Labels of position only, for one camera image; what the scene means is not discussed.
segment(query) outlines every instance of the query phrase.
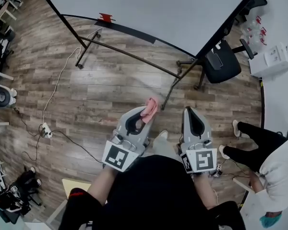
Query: black pants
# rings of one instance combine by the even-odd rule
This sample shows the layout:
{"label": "black pants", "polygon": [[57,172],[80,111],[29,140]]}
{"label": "black pants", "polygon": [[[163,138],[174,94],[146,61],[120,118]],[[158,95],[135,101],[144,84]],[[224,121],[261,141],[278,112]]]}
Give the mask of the black pants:
{"label": "black pants", "polygon": [[19,190],[23,190],[26,193],[30,193],[31,191],[33,191],[39,187],[39,185],[35,179],[35,174],[31,170],[23,172],[17,178],[15,184]]}
{"label": "black pants", "polygon": [[235,162],[242,163],[255,172],[259,172],[266,158],[287,141],[287,138],[278,133],[243,122],[238,123],[238,130],[253,139],[258,148],[252,151],[243,151],[226,146],[224,153]]}

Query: table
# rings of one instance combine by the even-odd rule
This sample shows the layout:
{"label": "table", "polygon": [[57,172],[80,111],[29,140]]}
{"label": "table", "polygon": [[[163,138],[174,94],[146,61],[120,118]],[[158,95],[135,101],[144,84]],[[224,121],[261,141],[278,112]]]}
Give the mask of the table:
{"label": "table", "polygon": [[7,1],[3,7],[0,9],[0,20],[1,20],[1,17],[3,16],[4,13],[7,13],[9,16],[12,17],[13,20],[17,20],[17,18],[10,12],[8,11],[8,6],[9,6],[9,1]]}

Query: black cable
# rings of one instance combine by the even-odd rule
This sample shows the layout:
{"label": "black cable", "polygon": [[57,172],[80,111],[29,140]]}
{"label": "black cable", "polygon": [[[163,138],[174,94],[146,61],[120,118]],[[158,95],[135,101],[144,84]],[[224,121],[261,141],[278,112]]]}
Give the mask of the black cable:
{"label": "black cable", "polygon": [[233,174],[233,173],[226,173],[226,174],[222,174],[222,175],[228,175],[228,174],[233,175],[233,176],[234,176],[233,178],[235,178],[235,177],[249,178],[249,177],[247,177],[247,176],[235,175],[235,174]]}
{"label": "black cable", "polygon": [[181,138],[182,138],[183,134],[181,134],[180,138],[179,138],[179,143],[181,144]]}
{"label": "black cable", "polygon": [[53,133],[53,132],[59,132],[61,134],[63,134],[68,140],[70,140],[73,144],[81,147],[84,151],[87,152],[88,155],[90,155],[93,159],[95,159],[98,163],[103,163],[101,161],[99,161],[98,159],[96,159],[88,150],[86,150],[83,146],[79,145],[78,143],[74,142],[72,139],[70,139],[67,135],[65,135],[62,131],[60,130],[52,130],[49,134]]}
{"label": "black cable", "polygon": [[29,135],[31,135],[31,136],[33,136],[33,137],[36,137],[36,136],[38,136],[38,135],[41,134],[39,129],[40,129],[40,127],[41,127],[42,125],[39,125],[39,127],[38,127],[38,133],[37,133],[36,135],[33,135],[32,133],[29,132],[29,130],[28,130],[28,125],[24,122],[24,120],[23,120],[23,118],[22,118],[22,115],[21,115],[21,113],[19,112],[19,110],[18,110],[16,107],[13,108],[13,110],[18,114],[20,120],[21,120],[21,121],[23,122],[23,124],[25,125],[25,129],[27,130],[27,132],[28,132]]}
{"label": "black cable", "polygon": [[39,134],[39,137],[38,137],[38,139],[37,139],[37,143],[36,143],[36,158],[35,158],[35,159],[32,159],[32,158],[30,157],[29,153],[27,153],[26,151],[23,151],[23,152],[21,153],[21,155],[23,155],[23,153],[25,153],[26,155],[28,155],[28,157],[29,157],[30,160],[32,160],[33,162],[37,162],[37,146],[38,146],[38,142],[39,142],[39,139],[40,139],[41,136],[42,136],[42,134],[40,133],[40,134]]}
{"label": "black cable", "polygon": [[232,159],[227,159],[227,160],[225,160],[221,165],[223,165],[226,161],[232,161],[232,162],[234,162],[234,163],[236,164],[236,166],[242,171],[243,174],[248,175],[248,174],[246,174],[246,173],[243,171],[243,169],[240,168],[240,166],[239,166],[235,161],[233,161]]}

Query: hand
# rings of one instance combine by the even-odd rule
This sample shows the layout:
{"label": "hand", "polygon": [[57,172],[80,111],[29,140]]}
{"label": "hand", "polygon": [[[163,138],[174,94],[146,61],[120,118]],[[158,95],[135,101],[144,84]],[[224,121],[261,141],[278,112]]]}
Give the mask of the hand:
{"label": "hand", "polygon": [[249,170],[249,176],[250,178],[258,177],[252,170]]}

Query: electrical cable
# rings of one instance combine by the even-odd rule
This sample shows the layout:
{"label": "electrical cable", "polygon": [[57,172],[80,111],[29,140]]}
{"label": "electrical cable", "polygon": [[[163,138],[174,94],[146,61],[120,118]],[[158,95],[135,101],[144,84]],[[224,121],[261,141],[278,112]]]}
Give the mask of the electrical cable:
{"label": "electrical cable", "polygon": [[233,178],[235,178],[235,177],[249,178],[248,174],[245,173],[245,172],[243,171],[243,169],[240,168],[240,166],[239,166],[235,161],[233,161],[232,159],[227,159],[227,160],[225,160],[223,163],[221,163],[221,165],[223,165],[226,161],[232,161],[232,162],[234,162],[234,163],[236,164],[236,166],[241,170],[241,172],[242,172],[243,174],[247,175],[247,176],[235,175],[234,173],[223,173],[222,175],[233,175],[233,176],[234,176]]}
{"label": "electrical cable", "polygon": [[[102,29],[102,28],[103,28],[103,27],[101,27],[101,28],[97,29],[96,31],[92,32],[92,33],[89,34],[86,38],[88,38],[90,35],[94,34],[95,32],[99,31],[99,30]],[[75,48],[75,50],[71,53],[71,55],[68,56],[68,58],[67,58],[67,60],[66,60],[66,63],[65,63],[65,66],[63,67],[63,69],[61,70],[61,72],[60,72],[60,74],[59,74],[59,78],[58,78],[58,81],[57,81],[57,83],[56,83],[56,86],[55,86],[55,88],[54,88],[54,90],[53,90],[53,92],[52,92],[52,95],[51,95],[51,97],[49,98],[49,100],[47,101],[46,106],[45,106],[45,108],[44,108],[44,110],[43,110],[43,123],[45,123],[45,110],[46,110],[46,108],[47,108],[47,106],[48,106],[49,101],[51,100],[51,98],[53,97],[54,93],[55,93],[56,90],[57,90],[58,83],[59,83],[59,81],[60,81],[60,78],[61,78],[61,75],[62,75],[64,69],[65,69],[66,66],[67,66],[68,60],[70,59],[70,57],[72,57],[72,55],[74,54],[74,52],[75,52],[77,49],[79,49],[79,54],[77,55],[77,59],[78,59],[79,56],[81,55],[81,48],[82,48],[82,45],[81,45],[80,47]]]}
{"label": "electrical cable", "polygon": [[99,161],[97,158],[95,158],[95,157],[94,157],[88,150],[86,150],[83,146],[79,145],[78,143],[76,143],[76,142],[74,142],[72,139],[70,139],[70,138],[69,138],[67,135],[65,135],[62,131],[60,131],[60,130],[52,130],[52,131],[50,132],[50,134],[53,133],[53,132],[59,132],[59,133],[63,134],[63,135],[64,135],[68,140],[70,140],[73,144],[81,147],[84,151],[86,151],[87,154],[90,155],[93,159],[95,159],[98,163],[103,163],[103,162]]}
{"label": "electrical cable", "polygon": [[[96,33],[97,31],[101,30],[102,28],[103,28],[103,27],[100,27],[99,29],[97,29],[97,30],[95,30],[94,32],[90,33],[86,38],[88,38],[90,35]],[[65,63],[65,66],[64,66],[63,69],[61,70],[61,72],[60,72],[60,74],[59,74],[59,77],[58,77],[58,80],[57,80],[57,83],[56,83],[56,86],[55,86],[55,88],[54,88],[54,90],[53,90],[53,92],[52,92],[52,94],[51,94],[51,97],[50,97],[49,100],[47,101],[46,106],[45,106],[45,108],[44,108],[44,110],[43,110],[43,123],[45,123],[45,110],[46,110],[46,108],[47,108],[47,106],[48,106],[48,104],[49,104],[49,101],[52,99],[53,95],[55,94],[55,92],[56,92],[56,90],[57,90],[58,83],[59,83],[59,81],[60,81],[60,78],[61,78],[61,75],[62,75],[63,71],[65,70],[65,68],[66,68],[66,66],[67,66],[68,60],[70,59],[70,57],[74,54],[74,52],[75,52],[77,49],[79,49],[79,54],[78,54],[77,57],[76,57],[76,59],[78,60],[78,59],[79,59],[79,56],[81,55],[82,45],[81,45],[80,47],[75,48],[75,50],[71,53],[71,55],[68,56],[68,58],[67,58],[67,60],[66,60],[66,63]],[[21,155],[22,155],[22,154],[26,154],[26,155],[29,157],[30,160],[36,162],[36,161],[37,161],[37,149],[38,149],[39,140],[40,140],[41,137],[42,137],[42,138],[45,137],[45,136],[47,135],[47,133],[44,134],[44,135],[42,134],[42,131],[43,131],[44,129],[42,129],[42,130],[40,131],[40,127],[42,126],[42,124],[40,124],[39,127],[38,127],[38,133],[35,134],[35,135],[33,135],[32,133],[29,132],[29,130],[28,130],[28,125],[23,121],[23,117],[22,117],[22,115],[20,114],[19,110],[15,107],[15,108],[14,108],[14,111],[18,114],[18,116],[20,117],[20,120],[21,120],[21,121],[23,122],[23,124],[25,125],[26,131],[28,132],[28,134],[30,134],[32,137],[36,137],[36,136],[39,135],[39,137],[38,137],[38,139],[37,139],[37,143],[36,143],[36,158],[35,158],[35,159],[32,159],[32,158],[30,157],[30,155],[29,155],[26,151],[23,151],[23,152],[21,153]],[[84,147],[82,147],[81,145],[79,145],[79,144],[77,144],[76,142],[74,142],[72,139],[70,139],[70,138],[69,138],[67,135],[65,135],[63,132],[61,132],[61,133],[62,133],[66,138],[68,138],[72,143],[74,143],[75,145],[77,145],[77,146],[81,147],[83,150],[85,150],[85,151],[86,151],[92,158],[94,158],[97,162],[102,163],[102,162],[100,162],[99,160],[97,160],[97,159],[96,159],[89,151],[87,151]]]}
{"label": "electrical cable", "polygon": [[213,191],[214,191],[214,193],[216,194],[216,202],[217,202],[217,205],[220,205],[220,204],[219,204],[219,196],[217,195],[215,189],[213,189]]}
{"label": "electrical cable", "polygon": [[21,120],[21,121],[23,122],[23,124],[25,125],[25,129],[27,130],[27,132],[28,132],[31,136],[36,137],[36,136],[38,136],[38,135],[40,134],[39,129],[40,129],[40,127],[41,127],[42,125],[39,125],[39,127],[38,127],[38,133],[37,133],[37,134],[35,134],[35,135],[31,134],[31,133],[29,132],[29,130],[28,130],[28,125],[24,122],[23,117],[22,117],[22,115],[20,114],[19,110],[18,110],[16,107],[14,107],[13,110],[18,114],[20,120]]}

